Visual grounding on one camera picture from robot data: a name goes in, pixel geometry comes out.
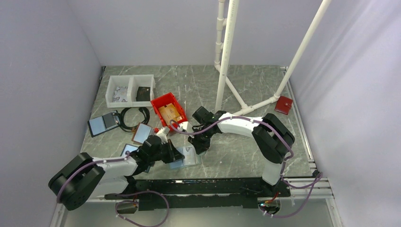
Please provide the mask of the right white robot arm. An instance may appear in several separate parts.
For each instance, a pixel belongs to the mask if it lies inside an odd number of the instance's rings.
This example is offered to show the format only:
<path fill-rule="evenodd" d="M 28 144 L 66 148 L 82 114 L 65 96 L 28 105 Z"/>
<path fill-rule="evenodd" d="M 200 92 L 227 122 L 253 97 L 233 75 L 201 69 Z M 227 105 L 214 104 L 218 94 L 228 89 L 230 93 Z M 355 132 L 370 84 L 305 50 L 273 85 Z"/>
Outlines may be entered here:
<path fill-rule="evenodd" d="M 284 162 L 293 156 L 290 148 L 295 143 L 295 136 L 276 115 L 267 113 L 264 117 L 244 117 L 226 111 L 212 113 L 201 106 L 192 116 L 198 125 L 183 122 L 179 124 L 179 129 L 190 134 L 188 141 L 197 154 L 209 149 L 211 137 L 217 133 L 253 138 L 267 160 L 262 174 L 261 192 L 272 196 L 279 190 L 278 182 Z"/>

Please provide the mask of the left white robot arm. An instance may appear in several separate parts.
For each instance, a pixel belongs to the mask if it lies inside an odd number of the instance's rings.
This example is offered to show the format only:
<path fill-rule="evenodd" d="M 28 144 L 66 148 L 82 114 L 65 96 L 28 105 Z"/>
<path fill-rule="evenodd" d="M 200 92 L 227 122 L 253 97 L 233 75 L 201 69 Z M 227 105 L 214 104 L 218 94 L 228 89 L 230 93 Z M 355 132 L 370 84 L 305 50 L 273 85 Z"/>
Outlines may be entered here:
<path fill-rule="evenodd" d="M 184 159 L 171 140 L 149 136 L 134 151 L 126 151 L 119 157 L 98 158 L 83 152 L 75 156 L 48 182 L 56 195 L 57 203 L 67 210 L 75 210 L 93 197 L 120 194 L 131 198 L 136 185 L 129 177 L 145 172 L 153 163 L 165 164 Z"/>

